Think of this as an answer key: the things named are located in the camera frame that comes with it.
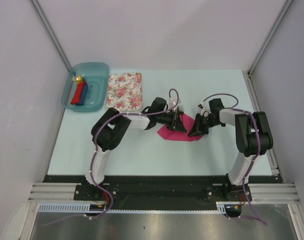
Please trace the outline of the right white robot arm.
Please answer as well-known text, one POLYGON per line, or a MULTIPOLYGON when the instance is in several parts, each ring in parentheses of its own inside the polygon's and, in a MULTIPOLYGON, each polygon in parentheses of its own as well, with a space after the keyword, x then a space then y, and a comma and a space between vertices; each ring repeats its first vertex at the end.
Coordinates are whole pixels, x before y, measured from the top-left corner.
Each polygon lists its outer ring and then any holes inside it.
POLYGON ((238 155, 232 169, 226 174, 219 195, 227 201, 242 200, 250 191, 249 176, 257 160, 274 145, 266 113, 227 108, 220 98, 209 101, 209 110, 205 110, 203 103, 199 107, 202 111, 196 114, 189 137, 207 135, 209 129, 215 126, 235 127, 238 155))

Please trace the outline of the magenta paper napkin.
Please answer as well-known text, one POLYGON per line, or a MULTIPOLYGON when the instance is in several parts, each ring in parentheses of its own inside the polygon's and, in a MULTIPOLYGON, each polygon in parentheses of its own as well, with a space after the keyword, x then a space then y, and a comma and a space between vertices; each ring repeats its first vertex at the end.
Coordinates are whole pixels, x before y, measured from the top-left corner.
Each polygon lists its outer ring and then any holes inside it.
POLYGON ((187 132, 179 132, 179 131, 174 131, 174 130, 169 130, 165 126, 161 127, 158 131, 157 134, 169 141, 179 141, 179 142, 193 142, 193 141, 198 141, 200 140, 203 135, 199 136, 188 136, 188 133, 192 129, 192 126, 194 124, 194 119, 188 116, 187 114, 184 114, 182 117, 183 124, 185 128, 187 129, 187 132))

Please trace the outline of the black fork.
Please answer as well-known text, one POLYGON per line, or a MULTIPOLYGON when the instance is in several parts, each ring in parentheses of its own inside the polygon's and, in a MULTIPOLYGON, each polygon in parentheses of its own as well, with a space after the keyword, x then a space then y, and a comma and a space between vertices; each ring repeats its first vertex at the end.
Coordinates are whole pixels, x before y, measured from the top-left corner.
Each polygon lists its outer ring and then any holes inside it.
POLYGON ((182 104, 178 105, 180 106, 180 116, 184 115, 184 106, 182 104))

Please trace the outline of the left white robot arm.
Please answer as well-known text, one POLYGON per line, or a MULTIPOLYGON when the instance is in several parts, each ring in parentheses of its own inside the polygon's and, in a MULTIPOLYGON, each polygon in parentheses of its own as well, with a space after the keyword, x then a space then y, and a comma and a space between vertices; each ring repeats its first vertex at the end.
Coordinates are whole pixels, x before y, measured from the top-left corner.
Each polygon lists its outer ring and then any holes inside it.
POLYGON ((184 108, 178 102, 169 107, 166 100, 157 97, 151 106, 141 112, 120 112, 110 107, 91 130, 95 149, 85 175, 85 180, 78 190, 86 200, 97 200, 106 195, 99 185, 104 180, 104 172, 111 151, 118 147, 129 129, 149 130, 156 124, 163 124, 166 129, 186 133, 183 124, 184 108))

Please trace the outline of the black knife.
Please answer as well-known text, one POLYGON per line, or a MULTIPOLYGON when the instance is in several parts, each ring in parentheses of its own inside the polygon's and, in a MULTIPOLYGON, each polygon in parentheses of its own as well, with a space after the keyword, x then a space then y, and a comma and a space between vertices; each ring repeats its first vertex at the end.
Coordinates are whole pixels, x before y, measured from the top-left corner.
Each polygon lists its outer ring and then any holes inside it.
POLYGON ((180 106, 178 106, 178 107, 176 108, 176 115, 177 115, 177 117, 180 116, 180 106))

